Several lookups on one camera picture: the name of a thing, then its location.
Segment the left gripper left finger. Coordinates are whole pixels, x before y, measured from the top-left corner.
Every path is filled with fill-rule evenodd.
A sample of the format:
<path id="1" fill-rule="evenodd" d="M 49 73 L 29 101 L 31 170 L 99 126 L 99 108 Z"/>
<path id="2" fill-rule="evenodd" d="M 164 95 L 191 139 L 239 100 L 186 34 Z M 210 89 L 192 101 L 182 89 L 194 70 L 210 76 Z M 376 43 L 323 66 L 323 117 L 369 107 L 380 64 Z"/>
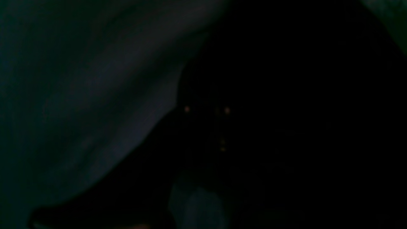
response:
<path id="1" fill-rule="evenodd" d="M 175 229 L 168 202 L 175 178 L 192 149 L 192 128 L 202 129 L 207 110 L 177 107 L 146 140 L 90 189 L 61 204 L 40 207 L 30 229 Z"/>

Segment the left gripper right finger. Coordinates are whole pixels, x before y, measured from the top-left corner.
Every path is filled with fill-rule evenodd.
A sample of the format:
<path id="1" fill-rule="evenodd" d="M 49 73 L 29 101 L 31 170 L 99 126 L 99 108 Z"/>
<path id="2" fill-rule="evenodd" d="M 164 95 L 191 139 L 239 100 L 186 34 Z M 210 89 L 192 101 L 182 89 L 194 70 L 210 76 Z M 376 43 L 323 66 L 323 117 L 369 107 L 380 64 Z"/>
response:
<path id="1" fill-rule="evenodd" d="M 226 180 L 265 202 L 254 228 L 406 228 L 406 110 L 205 106 L 203 115 Z"/>

